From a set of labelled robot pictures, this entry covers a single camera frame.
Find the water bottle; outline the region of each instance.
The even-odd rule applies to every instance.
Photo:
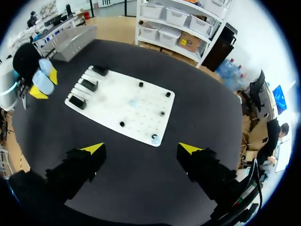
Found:
[[[224,60],[218,69],[215,71],[220,78],[228,79],[231,77],[233,69],[234,69],[234,59],[231,60]]]
[[[240,69],[241,69],[241,65],[239,65],[238,67],[235,67],[232,71],[231,77],[234,79],[239,79],[240,75],[241,75]]]
[[[245,76],[243,74],[240,75],[240,77],[237,79],[237,90],[243,88],[245,84]]]

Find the white wall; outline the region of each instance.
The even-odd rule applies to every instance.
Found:
[[[227,21],[238,30],[229,58],[234,58],[244,69],[262,69],[271,90],[280,84],[286,92],[297,73],[280,30],[268,12],[254,0],[235,0]]]

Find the light blue object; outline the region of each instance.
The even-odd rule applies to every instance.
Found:
[[[137,101],[131,100],[130,105],[131,105],[131,107],[136,108],[137,107]]]
[[[50,60],[41,59],[41,60],[39,60],[39,65],[40,65],[40,69],[43,71],[43,73],[49,77],[51,70],[53,68]]]
[[[160,144],[160,138],[157,135],[154,135],[153,140],[151,141],[154,145]]]
[[[216,69],[216,73],[222,79],[231,78],[233,75],[233,71],[236,69],[236,66],[230,60],[224,60],[221,65]]]
[[[52,94],[55,89],[53,82],[41,70],[34,74],[32,82],[45,95]]]
[[[41,36],[42,36],[42,34],[38,34],[36,37],[34,37],[33,41],[39,40]]]
[[[17,86],[17,82],[15,82],[13,84],[12,87],[10,87],[8,90],[4,91],[4,92],[0,92],[0,96],[5,96],[6,94],[10,93],[11,91],[13,91]]]

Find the wooden floor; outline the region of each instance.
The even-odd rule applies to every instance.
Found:
[[[124,42],[128,44],[135,43],[135,23],[134,17],[95,17],[87,20],[87,25],[97,25],[97,39],[113,40],[118,42]],[[221,82],[219,76],[207,68],[201,66],[200,70],[209,74],[213,78]],[[11,117],[8,116],[9,129],[11,127]],[[25,172],[29,171],[30,167],[22,155],[22,151],[16,142],[15,134],[11,132],[8,134],[7,142],[4,144],[4,148],[9,151],[9,162],[11,164],[13,173],[20,170]]]

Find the black table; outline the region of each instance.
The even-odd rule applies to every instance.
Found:
[[[30,167],[41,175],[61,163],[65,152],[104,142],[107,160],[92,183],[66,204],[100,219],[134,224],[195,226],[216,206],[191,183],[176,160],[178,142],[210,147],[221,163],[236,169],[241,145],[239,99],[222,84],[184,62],[153,50],[95,40],[71,62],[53,62],[59,84],[49,100],[27,97],[13,115],[16,139]],[[160,147],[114,132],[64,104],[90,65],[156,84],[175,92]]]

